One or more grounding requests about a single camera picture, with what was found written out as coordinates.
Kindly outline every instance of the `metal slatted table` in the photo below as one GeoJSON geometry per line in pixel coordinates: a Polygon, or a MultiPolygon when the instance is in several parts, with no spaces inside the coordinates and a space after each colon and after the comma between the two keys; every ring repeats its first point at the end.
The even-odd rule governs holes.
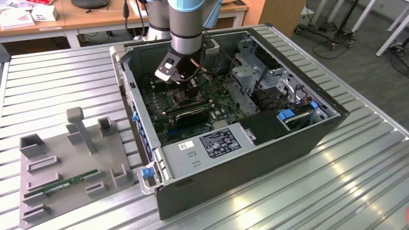
{"type": "MultiPolygon", "coordinates": [[[[274,28],[254,29],[352,112],[340,128],[305,157],[165,221],[136,184],[33,229],[406,228],[407,131],[274,28]]],[[[130,168],[141,166],[108,48],[13,56],[4,64],[0,229],[18,224],[18,137],[64,133],[66,108],[82,107],[86,126],[106,115],[117,121],[130,168]]]]}

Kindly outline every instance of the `white label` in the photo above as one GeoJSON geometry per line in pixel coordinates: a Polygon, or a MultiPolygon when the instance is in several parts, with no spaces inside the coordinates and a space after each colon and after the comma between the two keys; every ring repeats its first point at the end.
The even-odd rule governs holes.
{"type": "Polygon", "coordinates": [[[178,144],[180,150],[186,150],[188,148],[192,148],[193,146],[194,146],[193,141],[190,141],[190,140],[185,143],[178,144]]]}
{"type": "Polygon", "coordinates": [[[61,27],[48,27],[48,28],[40,28],[40,31],[46,31],[46,30],[61,30],[61,27]]]}

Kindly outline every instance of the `desk leg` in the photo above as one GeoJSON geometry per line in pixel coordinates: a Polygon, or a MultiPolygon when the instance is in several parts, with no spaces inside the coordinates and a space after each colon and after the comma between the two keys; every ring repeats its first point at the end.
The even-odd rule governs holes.
{"type": "Polygon", "coordinates": [[[401,12],[401,14],[398,15],[398,17],[395,18],[395,21],[393,22],[393,24],[390,25],[387,31],[391,32],[395,25],[399,23],[399,21],[402,20],[402,17],[405,16],[405,14],[407,13],[409,11],[409,4],[407,6],[405,7],[403,11],[401,12]]]}
{"type": "Polygon", "coordinates": [[[64,31],[68,43],[70,48],[80,48],[81,44],[78,43],[78,32],[76,30],[66,30],[64,31]]]}
{"type": "Polygon", "coordinates": [[[365,18],[366,18],[366,16],[367,16],[369,12],[370,12],[370,9],[371,9],[373,4],[375,3],[375,1],[377,1],[377,0],[370,0],[370,2],[367,3],[367,6],[366,6],[366,8],[365,8],[365,10],[364,10],[364,13],[361,14],[360,19],[358,19],[356,25],[354,25],[353,28],[352,28],[352,32],[353,32],[353,33],[360,29],[360,27],[361,27],[361,25],[362,25],[362,22],[365,21],[365,18]]]}
{"type": "Polygon", "coordinates": [[[321,0],[321,3],[320,3],[320,5],[318,5],[318,9],[317,9],[317,11],[314,12],[313,19],[312,19],[312,24],[313,24],[313,25],[317,23],[317,20],[318,20],[318,18],[320,18],[321,13],[322,13],[322,10],[324,10],[326,1],[328,1],[328,0],[321,0]]]}
{"type": "Polygon", "coordinates": [[[244,14],[245,14],[245,11],[236,11],[236,17],[234,17],[234,21],[233,21],[233,28],[237,28],[237,27],[242,26],[244,14]]]}
{"type": "Polygon", "coordinates": [[[381,49],[377,51],[377,56],[379,57],[385,50],[387,49],[387,47],[390,46],[391,42],[394,41],[395,37],[399,35],[399,33],[402,32],[402,30],[405,29],[406,25],[409,23],[409,15],[406,16],[405,20],[402,21],[401,25],[398,26],[398,28],[395,29],[394,33],[390,35],[390,37],[387,38],[387,41],[385,42],[385,44],[382,45],[381,49]]]}
{"type": "Polygon", "coordinates": [[[332,11],[332,13],[330,13],[330,17],[329,17],[329,19],[328,19],[328,22],[330,22],[330,23],[333,22],[334,16],[337,16],[337,13],[338,13],[340,8],[341,8],[341,6],[342,6],[342,4],[344,4],[344,1],[345,1],[345,0],[338,0],[338,3],[337,3],[337,5],[334,6],[333,11],[332,11]]]}

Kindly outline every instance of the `gray plastic block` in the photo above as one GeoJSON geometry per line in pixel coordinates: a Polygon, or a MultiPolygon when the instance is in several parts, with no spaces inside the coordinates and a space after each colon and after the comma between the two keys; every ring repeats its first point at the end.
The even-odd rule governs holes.
{"type": "Polygon", "coordinates": [[[38,161],[34,161],[33,163],[29,163],[26,165],[26,171],[32,173],[58,163],[60,163],[60,159],[57,158],[57,156],[46,157],[38,161]]]}
{"type": "Polygon", "coordinates": [[[97,125],[98,125],[98,128],[100,128],[100,132],[101,132],[102,137],[106,137],[116,132],[114,126],[110,125],[109,117],[100,118],[97,120],[97,125]]]}
{"type": "Polygon", "coordinates": [[[68,132],[69,132],[70,134],[73,134],[73,133],[77,133],[77,132],[78,132],[78,129],[77,129],[76,124],[69,123],[68,125],[65,125],[65,127],[66,127],[68,132]]]}
{"type": "Polygon", "coordinates": [[[32,195],[32,196],[24,198],[21,201],[26,205],[33,205],[34,203],[38,203],[44,199],[48,199],[48,196],[44,193],[37,193],[36,195],[32,195]]]}
{"type": "Polygon", "coordinates": [[[37,134],[32,134],[29,136],[20,138],[20,152],[29,159],[34,156],[44,154],[40,145],[44,143],[37,134]]]}
{"type": "Polygon", "coordinates": [[[33,191],[46,185],[50,185],[52,183],[56,183],[61,180],[61,175],[56,172],[52,178],[46,178],[45,181],[37,185],[32,185],[29,182],[26,183],[26,190],[33,191]]]}
{"type": "Polygon", "coordinates": [[[104,181],[100,181],[98,183],[94,183],[90,186],[85,187],[85,193],[90,198],[96,197],[104,192],[106,192],[104,181]]]}
{"type": "Polygon", "coordinates": [[[102,176],[104,176],[104,172],[98,169],[96,173],[92,173],[90,175],[84,176],[84,180],[86,182],[90,182],[90,181],[101,178],[102,176]]]}
{"type": "Polygon", "coordinates": [[[82,136],[78,132],[66,135],[69,142],[72,145],[77,145],[84,142],[82,136]]]}
{"type": "Polygon", "coordinates": [[[26,222],[32,222],[49,215],[49,208],[46,205],[40,204],[30,210],[22,213],[21,219],[26,222]]]}
{"type": "Polygon", "coordinates": [[[128,172],[122,164],[121,167],[122,171],[117,174],[113,172],[113,168],[110,168],[110,177],[113,180],[114,187],[122,186],[129,181],[128,172]]]}
{"type": "Polygon", "coordinates": [[[86,144],[86,147],[88,147],[88,150],[89,150],[90,154],[96,153],[97,150],[96,150],[94,144],[92,142],[90,135],[89,135],[89,133],[86,131],[86,128],[84,126],[84,123],[82,123],[84,112],[82,112],[81,107],[66,109],[65,113],[66,113],[66,120],[68,120],[68,122],[77,126],[78,133],[82,136],[82,139],[84,139],[84,142],[86,144]]]}

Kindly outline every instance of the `power supply label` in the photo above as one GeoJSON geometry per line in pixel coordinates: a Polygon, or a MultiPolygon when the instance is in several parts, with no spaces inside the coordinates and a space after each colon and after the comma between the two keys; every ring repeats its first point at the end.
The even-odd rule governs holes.
{"type": "Polygon", "coordinates": [[[202,136],[200,141],[204,144],[205,151],[210,158],[217,158],[241,148],[228,128],[202,136]]]}

